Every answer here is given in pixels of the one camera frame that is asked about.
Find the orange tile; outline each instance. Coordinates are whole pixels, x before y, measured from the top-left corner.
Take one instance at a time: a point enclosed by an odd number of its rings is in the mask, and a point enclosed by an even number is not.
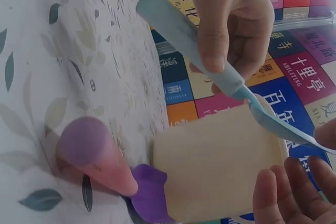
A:
[[[167,114],[170,126],[176,126],[198,119],[194,101],[168,105]]]

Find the green leaf print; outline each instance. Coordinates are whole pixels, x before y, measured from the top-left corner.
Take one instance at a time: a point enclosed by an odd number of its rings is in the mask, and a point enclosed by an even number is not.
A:
[[[49,24],[53,24],[58,20],[58,9],[61,4],[54,3],[49,11]]]
[[[82,74],[81,74],[81,72],[80,72],[78,66],[77,66],[76,63],[74,63],[72,60],[71,60],[70,62],[72,63],[72,65],[73,65],[73,67],[75,68],[77,74],[79,75],[80,80],[82,81],[82,83],[83,83],[83,85],[84,85],[84,79],[83,79],[83,76],[82,76]]]
[[[7,37],[7,29],[0,32],[0,54],[5,48],[6,37]]]
[[[87,211],[91,212],[92,202],[93,202],[92,186],[91,186],[90,177],[86,174],[83,175],[82,194],[83,194],[84,205]]]
[[[47,108],[44,124],[45,134],[49,133],[49,130],[53,130],[58,127],[64,119],[68,98],[55,98]]]
[[[25,122],[8,106],[0,103],[0,117],[13,133],[34,141]]]
[[[8,57],[6,61],[6,66],[5,66],[5,82],[6,82],[6,88],[7,92],[9,92],[9,89],[12,86],[14,78],[14,58],[13,58],[13,53]]]
[[[19,203],[31,210],[50,211],[54,209],[61,201],[62,196],[53,189],[42,189],[28,195]]]

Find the blue tile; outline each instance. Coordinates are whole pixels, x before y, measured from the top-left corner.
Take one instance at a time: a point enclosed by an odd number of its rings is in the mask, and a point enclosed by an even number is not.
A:
[[[283,18],[283,11],[284,9],[275,9],[274,10],[274,20],[275,21],[280,21]]]
[[[188,79],[183,56],[179,52],[160,55],[163,84]]]
[[[253,93],[263,96],[280,118],[309,135],[313,134],[314,125],[286,77],[250,88]]]
[[[305,50],[304,46],[289,31],[278,31],[271,35],[268,52],[274,59]]]
[[[192,101],[194,99],[189,79],[163,85],[166,105]]]
[[[151,32],[155,43],[166,41],[157,31],[152,30]]]

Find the finger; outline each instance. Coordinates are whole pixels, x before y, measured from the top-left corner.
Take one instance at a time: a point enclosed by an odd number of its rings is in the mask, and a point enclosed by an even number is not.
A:
[[[330,201],[330,203],[324,203],[325,209],[327,210],[332,204],[336,204],[336,174],[331,167],[319,157],[310,157],[308,164],[316,184],[318,184],[321,191]]]
[[[202,71],[200,71],[200,70],[198,69],[198,67],[195,66],[194,64],[192,64],[191,62],[189,63],[189,68],[190,68],[191,72],[194,72],[194,73],[202,73]]]
[[[222,72],[229,49],[227,20],[233,0],[197,0],[199,54],[210,72]]]
[[[273,166],[271,171],[277,179],[278,206],[283,220],[286,223],[289,221],[304,223],[309,220],[302,214],[295,202],[285,169],[281,166]]]
[[[249,30],[241,32],[241,36],[235,38],[232,46],[233,53],[240,53],[234,67],[244,79],[251,77],[265,62],[272,28],[270,20],[272,19],[241,19],[239,22],[239,30]]]
[[[259,172],[253,193],[253,213],[258,224],[285,224],[277,205],[277,182],[270,170]]]
[[[212,84],[211,86],[211,91],[214,93],[214,94],[220,94],[222,91],[219,89],[219,87],[217,87],[215,84]]]
[[[336,118],[316,128],[314,137],[321,145],[336,150]]]
[[[286,159],[285,169],[292,193],[302,213],[316,220],[328,210],[328,205],[315,189],[298,159],[293,157]]]

